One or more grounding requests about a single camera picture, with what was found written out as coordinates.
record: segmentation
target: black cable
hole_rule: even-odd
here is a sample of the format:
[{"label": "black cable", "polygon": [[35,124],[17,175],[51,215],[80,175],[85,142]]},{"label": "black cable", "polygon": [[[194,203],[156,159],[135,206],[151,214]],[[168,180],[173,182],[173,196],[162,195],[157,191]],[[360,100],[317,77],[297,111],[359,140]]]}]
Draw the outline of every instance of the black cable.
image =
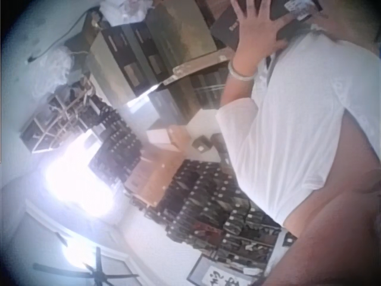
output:
[{"label": "black cable", "polygon": [[65,34],[63,34],[59,39],[57,39],[55,42],[53,42],[42,54],[38,55],[37,57],[30,56],[27,60],[27,62],[30,64],[31,62],[37,60],[38,58],[42,57],[45,55],[53,46],[55,46],[60,40],[62,40],[64,37],[66,37],[73,29],[74,27],[78,24],[78,22],[83,18],[84,15],[86,15],[89,11],[93,10],[94,7],[86,10],[79,18],[78,20],[72,25],[72,27],[67,31]]}]

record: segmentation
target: white bracelet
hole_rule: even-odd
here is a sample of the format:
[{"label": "white bracelet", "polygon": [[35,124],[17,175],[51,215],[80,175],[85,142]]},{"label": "white bracelet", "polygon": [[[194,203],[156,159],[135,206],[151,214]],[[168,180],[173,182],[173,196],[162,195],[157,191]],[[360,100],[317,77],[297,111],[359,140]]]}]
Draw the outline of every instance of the white bracelet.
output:
[{"label": "white bracelet", "polygon": [[254,79],[255,75],[252,76],[241,76],[239,73],[237,73],[234,68],[231,61],[229,61],[229,64],[227,65],[227,68],[229,69],[229,73],[237,80],[241,80],[243,82],[250,82]]}]

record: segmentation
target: plastic bag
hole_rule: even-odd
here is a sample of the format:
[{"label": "plastic bag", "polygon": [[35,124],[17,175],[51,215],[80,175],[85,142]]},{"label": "plastic bag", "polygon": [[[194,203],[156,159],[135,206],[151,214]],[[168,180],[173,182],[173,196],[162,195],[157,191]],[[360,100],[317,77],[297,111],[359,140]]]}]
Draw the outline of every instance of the plastic bag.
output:
[{"label": "plastic bag", "polygon": [[36,67],[33,69],[34,98],[52,94],[57,87],[67,83],[67,76],[74,64],[70,53],[67,47],[60,46],[36,61]]},{"label": "plastic bag", "polygon": [[112,26],[141,22],[152,8],[153,0],[104,0],[101,13]]}]

